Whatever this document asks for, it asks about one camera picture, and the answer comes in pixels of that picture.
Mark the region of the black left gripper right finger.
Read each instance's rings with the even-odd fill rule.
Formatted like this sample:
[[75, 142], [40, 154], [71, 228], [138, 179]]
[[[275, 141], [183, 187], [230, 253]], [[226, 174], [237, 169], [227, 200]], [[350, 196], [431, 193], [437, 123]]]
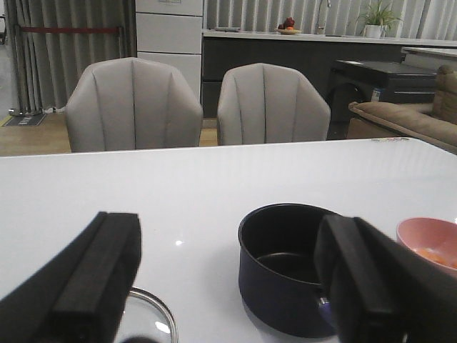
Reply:
[[314, 263], [341, 342], [456, 341], [456, 278], [364, 219], [326, 215]]

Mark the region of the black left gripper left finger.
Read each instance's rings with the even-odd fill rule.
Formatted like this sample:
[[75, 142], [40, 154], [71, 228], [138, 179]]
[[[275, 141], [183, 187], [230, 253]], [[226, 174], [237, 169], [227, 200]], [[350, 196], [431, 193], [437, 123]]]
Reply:
[[140, 261], [138, 215], [99, 212], [1, 300], [1, 341], [112, 342]]

